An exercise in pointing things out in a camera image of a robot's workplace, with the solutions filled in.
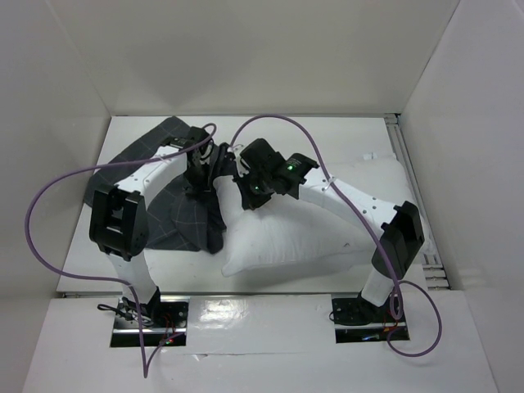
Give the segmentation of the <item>dark grey checked pillowcase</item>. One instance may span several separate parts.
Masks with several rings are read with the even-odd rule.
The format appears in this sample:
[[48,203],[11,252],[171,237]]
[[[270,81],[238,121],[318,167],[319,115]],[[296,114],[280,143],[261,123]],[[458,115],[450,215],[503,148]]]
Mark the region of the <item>dark grey checked pillowcase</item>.
[[[170,117],[131,143],[109,164],[103,165],[89,180],[84,203],[91,207],[93,193],[102,184],[114,184],[127,177],[145,159],[152,157],[160,142],[168,137],[185,138],[190,126]],[[224,246],[226,225],[220,213],[213,186],[215,178],[234,175],[237,167],[228,154],[228,144],[215,144],[211,158],[210,191],[187,196],[183,175],[173,179],[147,208],[150,236],[146,248],[168,251],[219,252]]]

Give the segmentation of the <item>white pillow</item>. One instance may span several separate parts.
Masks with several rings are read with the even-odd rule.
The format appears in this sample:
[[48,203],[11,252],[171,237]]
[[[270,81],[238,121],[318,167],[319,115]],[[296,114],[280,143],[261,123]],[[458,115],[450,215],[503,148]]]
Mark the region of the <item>white pillow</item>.
[[275,195],[259,209],[244,210],[232,176],[213,185],[227,227],[225,277],[255,271],[298,278],[371,264],[376,247],[362,224],[290,196]]

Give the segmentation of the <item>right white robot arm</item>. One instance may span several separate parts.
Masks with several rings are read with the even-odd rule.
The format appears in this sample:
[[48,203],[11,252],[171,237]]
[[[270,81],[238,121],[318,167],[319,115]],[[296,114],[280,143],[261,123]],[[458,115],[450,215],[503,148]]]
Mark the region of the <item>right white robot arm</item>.
[[362,224],[376,245],[372,270],[357,310],[367,321],[386,310],[392,291],[398,290],[426,241],[425,224],[417,206],[397,205],[371,196],[332,176],[321,155],[309,158],[294,153],[289,158],[275,151],[263,138],[244,147],[238,156],[240,174],[235,178],[242,206],[260,208],[275,194],[309,202],[350,224]]

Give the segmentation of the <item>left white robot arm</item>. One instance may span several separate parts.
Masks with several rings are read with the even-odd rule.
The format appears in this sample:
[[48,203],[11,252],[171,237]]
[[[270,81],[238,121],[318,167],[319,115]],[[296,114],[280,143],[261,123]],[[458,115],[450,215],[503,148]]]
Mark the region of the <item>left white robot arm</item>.
[[150,236],[147,208],[179,175],[204,174],[212,136],[206,129],[191,127],[185,138],[165,138],[131,174],[102,184],[93,193],[89,238],[113,265],[125,309],[144,327],[158,323],[162,309],[160,289],[145,257]]

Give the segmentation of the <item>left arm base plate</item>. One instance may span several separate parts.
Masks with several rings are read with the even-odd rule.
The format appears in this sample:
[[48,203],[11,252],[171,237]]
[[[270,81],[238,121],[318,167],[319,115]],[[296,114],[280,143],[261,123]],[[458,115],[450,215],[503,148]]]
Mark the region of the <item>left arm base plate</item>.
[[[185,346],[187,342],[187,317],[189,299],[165,298],[160,303],[160,310],[153,318],[143,317],[143,335],[145,347],[156,347],[161,341],[165,346]],[[111,348],[139,347],[138,316],[127,310],[122,300],[117,306],[99,304],[97,309],[114,314],[111,333]]]

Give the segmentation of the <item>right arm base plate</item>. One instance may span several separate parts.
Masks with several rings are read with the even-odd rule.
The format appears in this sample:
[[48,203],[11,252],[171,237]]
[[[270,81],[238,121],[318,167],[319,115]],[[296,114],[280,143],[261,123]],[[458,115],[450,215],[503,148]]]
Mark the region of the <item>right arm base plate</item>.
[[353,297],[333,297],[328,315],[334,325],[337,344],[387,341],[408,341],[409,330],[405,317],[396,321],[388,304],[377,307]]

